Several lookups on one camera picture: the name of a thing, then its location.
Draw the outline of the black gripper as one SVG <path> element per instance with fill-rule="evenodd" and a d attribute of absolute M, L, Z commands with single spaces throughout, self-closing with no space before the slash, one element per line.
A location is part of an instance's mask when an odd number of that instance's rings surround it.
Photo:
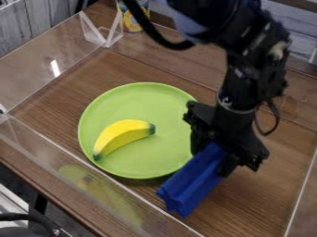
<path fill-rule="evenodd" d="M 210 106 L 194 101 L 186 104 L 183 120 L 191 126 L 191 153 L 198 154 L 209 143 L 217 143 L 226 151 L 217 169 L 226 178 L 237 166 L 257 171 L 270 152 L 253 130 L 256 112 L 237 113 L 221 104 Z"/>

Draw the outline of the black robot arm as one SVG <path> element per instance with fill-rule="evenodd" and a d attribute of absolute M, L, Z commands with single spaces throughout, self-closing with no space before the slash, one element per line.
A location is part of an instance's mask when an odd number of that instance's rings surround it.
<path fill-rule="evenodd" d="M 226 51 L 226 74 L 213 106 L 187 103 L 183 119 L 191 125 L 191 152 L 209 143 L 225 150 L 216 167 L 226 177 L 238 166 L 258 170 L 269 150 L 258 136 L 258 108 L 280 115 L 274 99 L 288 87 L 290 33 L 261 7 L 261 0 L 166 0 L 177 29 L 195 44 L 217 44 Z"/>

